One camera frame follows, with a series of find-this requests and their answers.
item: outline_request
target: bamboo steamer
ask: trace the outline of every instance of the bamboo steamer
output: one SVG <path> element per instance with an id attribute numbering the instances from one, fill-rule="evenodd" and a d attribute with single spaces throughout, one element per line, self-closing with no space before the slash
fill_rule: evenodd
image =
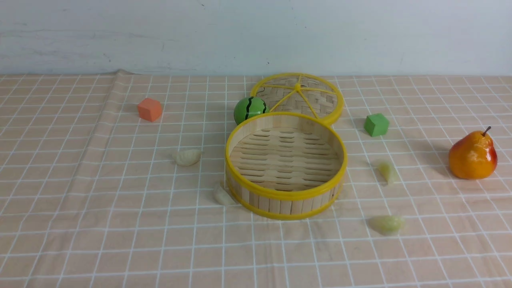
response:
<path id="1" fill-rule="evenodd" d="M 347 151 L 330 125 L 270 112 L 238 125 L 225 151 L 232 196 L 254 213 L 297 220 L 327 209 L 342 190 Z"/>

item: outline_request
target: foam block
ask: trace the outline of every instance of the foam block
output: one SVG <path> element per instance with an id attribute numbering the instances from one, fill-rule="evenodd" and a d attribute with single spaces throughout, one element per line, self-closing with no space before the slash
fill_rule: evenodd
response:
<path id="1" fill-rule="evenodd" d="M 388 132 L 389 120 L 381 113 L 366 116 L 365 130 L 372 137 L 382 136 Z"/>
<path id="2" fill-rule="evenodd" d="M 162 116 L 162 104 L 151 98 L 141 101 L 137 110 L 139 110 L 139 117 L 149 122 L 155 122 Z"/>

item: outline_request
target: woven bamboo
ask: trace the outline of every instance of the woven bamboo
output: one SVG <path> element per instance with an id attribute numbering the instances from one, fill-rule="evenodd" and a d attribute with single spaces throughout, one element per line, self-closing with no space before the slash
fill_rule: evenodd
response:
<path id="1" fill-rule="evenodd" d="M 347 153 L 321 121 L 293 112 L 250 118 L 226 145 L 226 180 L 243 206 L 264 217 L 303 219 L 328 208 L 342 189 Z"/>
<path id="2" fill-rule="evenodd" d="M 278 74 L 255 85 L 251 96 L 259 97 L 270 111 L 296 112 L 318 117 L 327 125 L 341 116 L 344 100 L 336 86 L 303 73 Z"/>

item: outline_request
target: green cube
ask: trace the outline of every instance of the green cube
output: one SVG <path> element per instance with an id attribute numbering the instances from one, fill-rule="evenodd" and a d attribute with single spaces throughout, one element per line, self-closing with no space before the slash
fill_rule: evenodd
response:
<path id="1" fill-rule="evenodd" d="M 365 130 L 372 137 L 382 136 L 388 132 L 389 120 L 382 113 L 366 116 Z"/>

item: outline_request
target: white wall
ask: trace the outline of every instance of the white wall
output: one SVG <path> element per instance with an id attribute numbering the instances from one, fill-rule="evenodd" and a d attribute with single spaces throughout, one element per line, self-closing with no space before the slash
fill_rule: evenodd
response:
<path id="1" fill-rule="evenodd" d="M 0 73 L 512 74 L 512 0 L 0 0 Z"/>

